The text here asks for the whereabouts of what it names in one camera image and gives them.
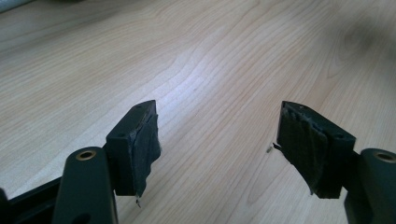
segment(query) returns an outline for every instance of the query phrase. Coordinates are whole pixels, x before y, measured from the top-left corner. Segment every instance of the light wood surface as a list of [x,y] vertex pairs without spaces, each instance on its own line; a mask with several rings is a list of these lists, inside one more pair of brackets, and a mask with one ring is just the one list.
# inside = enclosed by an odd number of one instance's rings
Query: light wood surface
[[0,14],[0,186],[15,197],[157,100],[163,154],[120,223],[347,223],[276,140],[308,105],[396,151],[396,2],[36,1]]

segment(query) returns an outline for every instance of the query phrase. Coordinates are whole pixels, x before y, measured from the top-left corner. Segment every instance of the wood grain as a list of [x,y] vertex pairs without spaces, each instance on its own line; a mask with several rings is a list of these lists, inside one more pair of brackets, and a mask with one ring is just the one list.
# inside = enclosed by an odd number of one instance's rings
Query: wood grain
[[275,141],[283,100],[396,152],[391,0],[36,1],[0,14],[0,186],[9,197],[157,100],[163,154],[121,223],[346,223]]

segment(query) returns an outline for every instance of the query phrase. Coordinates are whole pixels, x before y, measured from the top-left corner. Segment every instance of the wooden table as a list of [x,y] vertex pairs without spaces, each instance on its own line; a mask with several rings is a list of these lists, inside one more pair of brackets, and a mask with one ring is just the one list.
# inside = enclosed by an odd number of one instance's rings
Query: wooden table
[[346,223],[277,150],[281,101],[396,151],[396,4],[37,1],[0,15],[0,186],[15,197],[157,100],[163,154],[120,223]]

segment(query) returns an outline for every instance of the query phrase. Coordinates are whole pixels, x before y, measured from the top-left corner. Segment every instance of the black clamp jaw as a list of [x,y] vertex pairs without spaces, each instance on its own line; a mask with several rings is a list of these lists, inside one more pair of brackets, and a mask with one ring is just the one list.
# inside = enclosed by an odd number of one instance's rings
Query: black clamp jaw
[[356,138],[305,105],[283,102],[277,144],[321,199],[341,188],[349,223],[396,223],[396,154],[377,148],[353,151]]
[[161,155],[155,101],[135,105],[103,147],[66,160],[63,176],[8,200],[0,189],[0,223],[118,223],[117,195],[142,196]]

